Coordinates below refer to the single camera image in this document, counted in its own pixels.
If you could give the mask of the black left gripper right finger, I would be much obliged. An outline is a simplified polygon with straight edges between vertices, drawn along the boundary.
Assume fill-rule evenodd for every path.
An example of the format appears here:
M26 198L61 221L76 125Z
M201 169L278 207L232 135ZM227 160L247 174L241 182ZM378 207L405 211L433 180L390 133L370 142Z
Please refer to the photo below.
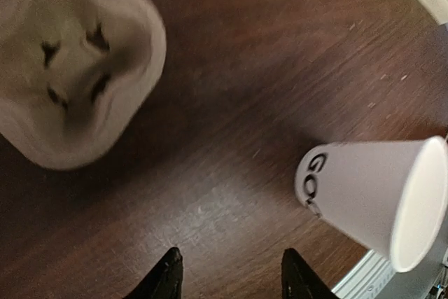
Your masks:
M338 299L293 248L283 253L281 285L283 299Z

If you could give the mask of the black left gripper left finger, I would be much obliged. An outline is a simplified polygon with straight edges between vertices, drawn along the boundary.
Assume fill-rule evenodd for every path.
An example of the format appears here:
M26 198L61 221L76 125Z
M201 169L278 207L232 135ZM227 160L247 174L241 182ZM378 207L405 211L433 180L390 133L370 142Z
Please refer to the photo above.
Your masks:
M183 256L170 248L131 291L132 299L182 298Z

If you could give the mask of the white paper coffee cup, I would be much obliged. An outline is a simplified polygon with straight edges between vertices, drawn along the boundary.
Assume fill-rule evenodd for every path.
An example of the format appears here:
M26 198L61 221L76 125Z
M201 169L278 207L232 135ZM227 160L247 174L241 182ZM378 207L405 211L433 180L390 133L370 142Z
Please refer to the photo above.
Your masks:
M447 142L434 136L316 146L297 167L295 194L396 272L409 272L426 257L445 218Z

